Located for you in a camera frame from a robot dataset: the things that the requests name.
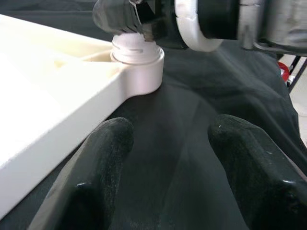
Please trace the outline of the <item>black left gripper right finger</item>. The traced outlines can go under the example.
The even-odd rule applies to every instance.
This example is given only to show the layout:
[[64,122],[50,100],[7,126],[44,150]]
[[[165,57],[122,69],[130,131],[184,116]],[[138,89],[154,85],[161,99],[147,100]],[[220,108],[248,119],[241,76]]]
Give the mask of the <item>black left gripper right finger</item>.
[[249,229],[306,229],[307,178],[262,128],[218,115],[208,138]]

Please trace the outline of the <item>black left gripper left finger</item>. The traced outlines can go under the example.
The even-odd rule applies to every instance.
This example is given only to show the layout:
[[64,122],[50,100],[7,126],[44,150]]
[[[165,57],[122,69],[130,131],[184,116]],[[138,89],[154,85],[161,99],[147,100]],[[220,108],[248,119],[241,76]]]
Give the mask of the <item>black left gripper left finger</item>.
[[123,117],[101,123],[62,168],[28,228],[107,230],[133,135]]

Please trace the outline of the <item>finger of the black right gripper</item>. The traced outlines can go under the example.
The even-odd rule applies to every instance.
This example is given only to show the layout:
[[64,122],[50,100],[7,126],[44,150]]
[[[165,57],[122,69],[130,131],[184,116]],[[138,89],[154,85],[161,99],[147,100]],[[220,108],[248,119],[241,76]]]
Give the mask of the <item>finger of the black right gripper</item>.
[[92,10],[95,25],[110,34],[140,33],[142,26],[129,0],[98,0]]

